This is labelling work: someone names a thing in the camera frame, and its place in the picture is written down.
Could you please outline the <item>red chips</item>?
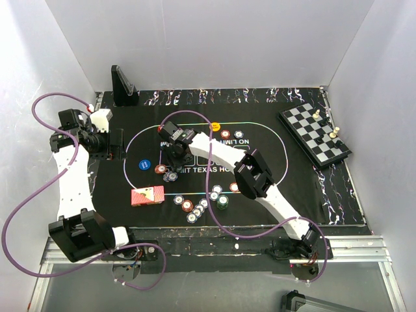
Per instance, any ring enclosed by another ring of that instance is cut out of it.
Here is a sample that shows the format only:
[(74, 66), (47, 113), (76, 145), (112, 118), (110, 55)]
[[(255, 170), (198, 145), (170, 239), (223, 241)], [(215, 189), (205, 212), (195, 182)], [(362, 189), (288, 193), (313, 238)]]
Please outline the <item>red chips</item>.
[(164, 164), (158, 164), (154, 171), (156, 174), (164, 174), (167, 171), (167, 167)]
[(228, 130), (223, 130), (223, 131), (221, 131), (220, 136), (221, 136), (223, 139), (228, 139), (228, 138), (231, 136), (231, 133), (230, 133)]
[(236, 182), (231, 183), (229, 189), (231, 192), (239, 192), (239, 187)]

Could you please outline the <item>red playing card deck box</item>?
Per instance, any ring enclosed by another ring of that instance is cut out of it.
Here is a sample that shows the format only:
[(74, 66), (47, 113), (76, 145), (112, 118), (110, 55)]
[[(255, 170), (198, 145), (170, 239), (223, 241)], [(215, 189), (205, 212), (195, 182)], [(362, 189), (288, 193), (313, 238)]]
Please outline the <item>red playing card deck box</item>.
[(164, 187), (153, 186), (131, 190), (131, 206), (160, 204), (164, 201)]

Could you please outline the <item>red poker chip stack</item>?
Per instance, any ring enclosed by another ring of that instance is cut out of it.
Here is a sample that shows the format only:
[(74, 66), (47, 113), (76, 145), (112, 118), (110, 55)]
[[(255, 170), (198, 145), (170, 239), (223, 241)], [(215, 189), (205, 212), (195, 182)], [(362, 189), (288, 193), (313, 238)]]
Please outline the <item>red poker chip stack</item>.
[(184, 212), (190, 213), (193, 210), (194, 206), (190, 200), (184, 200), (181, 204), (181, 208)]

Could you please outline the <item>green poker chip stack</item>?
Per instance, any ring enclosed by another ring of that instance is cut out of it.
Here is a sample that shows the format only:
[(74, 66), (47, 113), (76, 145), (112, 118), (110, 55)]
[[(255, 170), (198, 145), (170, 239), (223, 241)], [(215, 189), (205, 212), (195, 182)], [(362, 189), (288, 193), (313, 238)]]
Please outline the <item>green poker chip stack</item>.
[(218, 210), (225, 210), (228, 208), (229, 198), (226, 195), (220, 195), (216, 201)]

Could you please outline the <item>blue poker chip stack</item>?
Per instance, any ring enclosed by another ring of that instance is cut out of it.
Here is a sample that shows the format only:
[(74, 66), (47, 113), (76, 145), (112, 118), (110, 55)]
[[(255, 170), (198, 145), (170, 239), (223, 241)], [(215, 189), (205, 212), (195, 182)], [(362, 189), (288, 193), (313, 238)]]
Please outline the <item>blue poker chip stack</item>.
[(208, 201), (203, 198), (197, 205), (194, 206), (192, 211), (187, 215), (187, 222), (190, 224), (195, 223), (205, 212), (208, 206)]

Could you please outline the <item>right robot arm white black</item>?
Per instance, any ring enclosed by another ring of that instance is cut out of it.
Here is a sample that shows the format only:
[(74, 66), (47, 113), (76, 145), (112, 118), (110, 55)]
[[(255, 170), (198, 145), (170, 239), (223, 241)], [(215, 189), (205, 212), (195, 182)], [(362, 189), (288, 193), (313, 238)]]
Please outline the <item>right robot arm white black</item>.
[(176, 168), (186, 163), (187, 156), (197, 156), (227, 168), (235, 177), (239, 192), (260, 203), (278, 221), (294, 243), (295, 253), (309, 258), (318, 250), (318, 229), (302, 218), (283, 197), (272, 178), (272, 172), (257, 149), (249, 151), (223, 144), (193, 129), (182, 129), (172, 122), (158, 127), (158, 134), (167, 142), (168, 164)]

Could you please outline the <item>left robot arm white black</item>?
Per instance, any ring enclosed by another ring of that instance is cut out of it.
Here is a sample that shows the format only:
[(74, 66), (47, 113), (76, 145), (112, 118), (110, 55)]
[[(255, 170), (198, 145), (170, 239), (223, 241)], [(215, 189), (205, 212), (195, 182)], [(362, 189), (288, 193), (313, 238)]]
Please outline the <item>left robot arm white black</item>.
[(49, 235), (72, 262), (114, 250), (122, 259), (133, 259), (138, 244), (126, 227), (112, 227), (94, 208), (88, 180), (88, 163), (124, 160), (124, 132), (109, 129), (110, 109), (99, 109), (87, 117), (77, 109), (58, 114), (61, 126), (49, 143), (58, 171), (60, 204), (57, 221), (48, 225)]

